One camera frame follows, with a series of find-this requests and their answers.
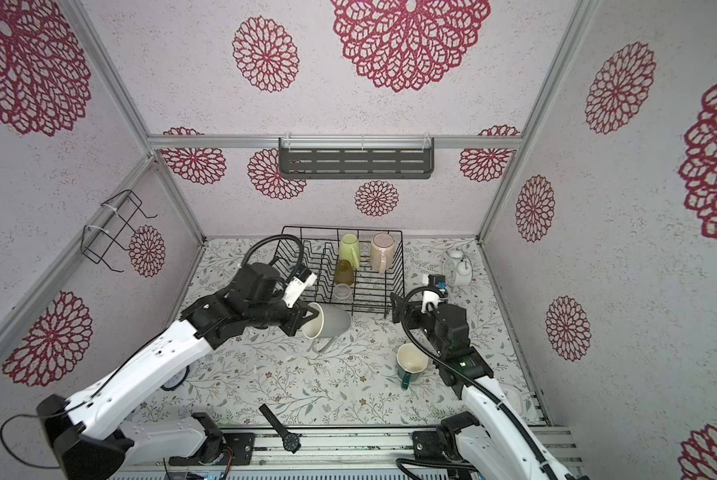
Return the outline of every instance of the table surface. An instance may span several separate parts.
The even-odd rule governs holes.
[[[182,304],[229,283],[250,239],[216,239],[206,252]],[[521,392],[523,416],[543,425],[499,312],[482,257],[473,239],[407,239],[403,242],[407,291],[427,274],[440,273],[443,256],[459,246],[473,262],[473,281],[457,289],[450,302],[467,309],[470,339],[495,376]],[[275,244],[252,261],[267,262]],[[401,325],[381,313],[353,314],[351,329],[321,355],[306,351],[301,332],[287,337],[276,328],[246,329],[218,350],[191,365],[176,390],[158,390],[135,410],[132,419],[154,422],[207,412],[219,426],[267,425],[258,411],[268,404],[286,425],[434,425],[465,408],[431,365],[408,390],[396,376],[395,354],[407,342]]]

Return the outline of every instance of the wristwatch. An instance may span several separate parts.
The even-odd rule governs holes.
[[[277,434],[281,436],[281,439],[284,441],[284,449],[287,452],[297,453],[297,450],[300,449],[300,437],[296,433],[289,432],[286,427],[278,421],[278,418],[273,415],[273,412],[271,412],[270,408],[268,408],[265,403],[260,406],[260,412],[262,412],[262,415],[267,418],[268,422],[276,430]]]

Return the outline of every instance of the watch face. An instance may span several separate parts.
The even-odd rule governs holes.
[[[184,369],[175,373],[171,379],[166,380],[166,382],[163,384],[163,386],[161,388],[164,390],[176,389],[178,386],[180,386],[182,384],[182,382],[185,381],[186,378],[188,378],[188,367],[185,367]]]
[[[291,451],[300,444],[300,438],[296,433],[287,433],[284,436],[284,449]]]

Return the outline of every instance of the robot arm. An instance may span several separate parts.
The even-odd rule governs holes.
[[[254,245],[229,285],[199,298],[180,319],[145,344],[114,372],[68,398],[52,395],[37,412],[54,455],[69,480],[103,480],[122,465],[179,456],[208,463],[222,451],[222,431],[206,415],[175,422],[138,424],[124,418],[167,379],[247,326],[277,326],[288,336],[318,312],[299,300],[316,276],[295,265],[285,289],[278,270],[247,264],[251,253],[278,235]]]
[[[401,322],[410,337],[410,330],[422,330],[437,354],[434,361],[443,383],[468,410],[442,420],[435,435],[415,432],[414,443],[423,447],[415,449],[415,460],[449,468],[468,462],[489,480],[575,480],[513,410],[493,371],[470,345],[467,311],[446,303],[445,286],[443,276],[430,275],[432,288],[423,292],[422,301],[408,301],[414,291],[406,299],[391,295],[393,322]]]

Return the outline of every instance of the white alarm clock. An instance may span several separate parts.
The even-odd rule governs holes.
[[[443,260],[443,274],[449,286],[466,286],[473,279],[473,264],[459,248],[447,250]]]

